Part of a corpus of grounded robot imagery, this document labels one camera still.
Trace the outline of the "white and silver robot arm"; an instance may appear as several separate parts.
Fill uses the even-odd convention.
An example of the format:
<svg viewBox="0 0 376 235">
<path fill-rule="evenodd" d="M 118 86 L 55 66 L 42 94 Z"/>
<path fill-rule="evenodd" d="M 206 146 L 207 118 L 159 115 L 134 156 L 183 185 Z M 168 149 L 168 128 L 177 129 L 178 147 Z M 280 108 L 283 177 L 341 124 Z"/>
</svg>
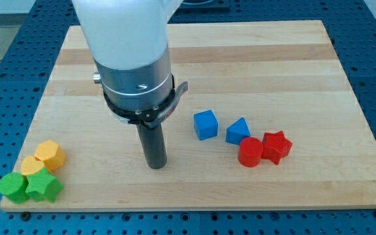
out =
<svg viewBox="0 0 376 235">
<path fill-rule="evenodd" d="M 167 23 L 182 0 L 73 0 L 108 100 L 144 111 L 172 90 Z"/>
</svg>

